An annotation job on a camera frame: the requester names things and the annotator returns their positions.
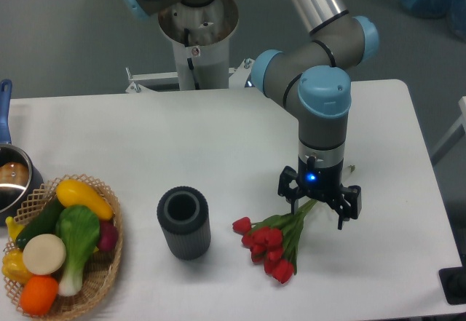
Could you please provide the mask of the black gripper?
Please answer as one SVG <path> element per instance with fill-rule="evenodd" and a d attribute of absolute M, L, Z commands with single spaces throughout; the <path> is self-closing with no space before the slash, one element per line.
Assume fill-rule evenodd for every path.
<path fill-rule="evenodd" d="M 320 202 L 327 202 L 339 216 L 338 230 L 342 230 L 344 222 L 357 220 L 362 209 L 360 186 L 345 187 L 341 184 L 341 173 L 344 159 L 331 167 L 320 167 L 317 164 L 308 168 L 307 162 L 298 160 L 298 173 L 290 166 L 285 166 L 280 173 L 277 194 L 285 197 L 291 206 L 291 214 L 299 207 L 299 199 L 309 197 Z"/>

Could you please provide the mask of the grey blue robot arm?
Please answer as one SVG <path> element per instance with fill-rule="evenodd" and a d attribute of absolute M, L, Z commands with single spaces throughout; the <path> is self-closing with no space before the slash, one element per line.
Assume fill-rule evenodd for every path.
<path fill-rule="evenodd" d="M 238 24 L 233 0 L 125 0 L 137 17 L 157 15 L 172 42 L 181 90 L 229 85 L 228 41 Z M 292 53 L 267 50 L 254 61 L 254 87 L 299 123 L 299 162 L 280 174 L 278 194 L 292 210 L 309 197 L 336 211 L 340 222 L 361 211 L 359 186 L 343 186 L 341 173 L 352 102 L 347 69 L 373 57 L 375 25 L 352 17 L 342 0 L 292 0 L 310 41 Z"/>

